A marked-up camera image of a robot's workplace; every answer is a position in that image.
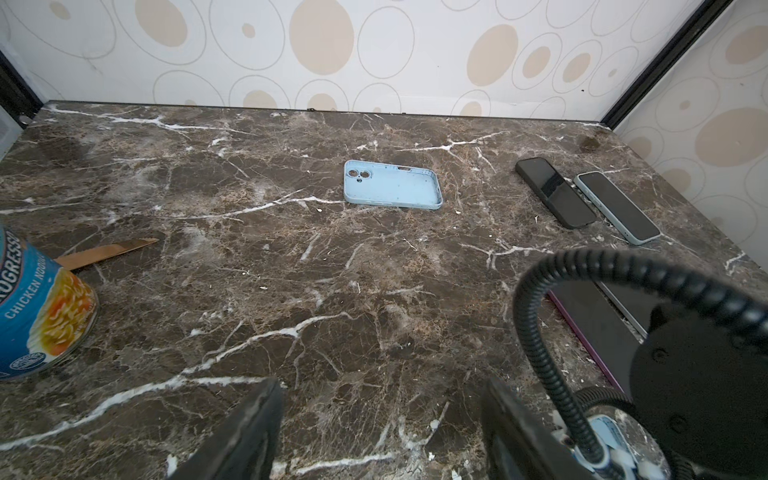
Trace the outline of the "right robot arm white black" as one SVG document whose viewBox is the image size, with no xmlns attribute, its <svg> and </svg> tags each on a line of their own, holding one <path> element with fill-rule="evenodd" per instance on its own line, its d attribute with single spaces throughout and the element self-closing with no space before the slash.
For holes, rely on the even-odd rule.
<svg viewBox="0 0 768 480">
<path fill-rule="evenodd" d="M 677 477 L 693 467 L 722 476 L 767 475 L 767 305 L 683 265 L 605 249 L 543 257 L 519 280 L 513 324 L 584 469 L 627 471 L 590 426 L 583 398 L 566 384 L 541 336 L 538 310 L 555 286 L 623 285 L 658 296 L 630 367 L 630 414 L 665 448 Z"/>
</svg>

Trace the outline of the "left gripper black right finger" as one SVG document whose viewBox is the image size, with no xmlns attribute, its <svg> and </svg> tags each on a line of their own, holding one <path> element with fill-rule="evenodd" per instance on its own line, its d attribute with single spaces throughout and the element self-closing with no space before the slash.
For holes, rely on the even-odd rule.
<svg viewBox="0 0 768 480">
<path fill-rule="evenodd" d="M 577 479 L 579 464 L 497 378 L 486 383 L 481 426 L 490 479 Z"/>
</svg>

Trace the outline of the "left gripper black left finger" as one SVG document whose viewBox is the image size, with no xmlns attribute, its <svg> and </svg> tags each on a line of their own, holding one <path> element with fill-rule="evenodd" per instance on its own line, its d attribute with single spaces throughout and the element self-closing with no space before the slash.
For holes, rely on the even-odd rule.
<svg viewBox="0 0 768 480">
<path fill-rule="evenodd" d="M 242 400 L 172 479 L 268 479 L 283 418 L 280 382 L 268 378 Z"/>
</svg>

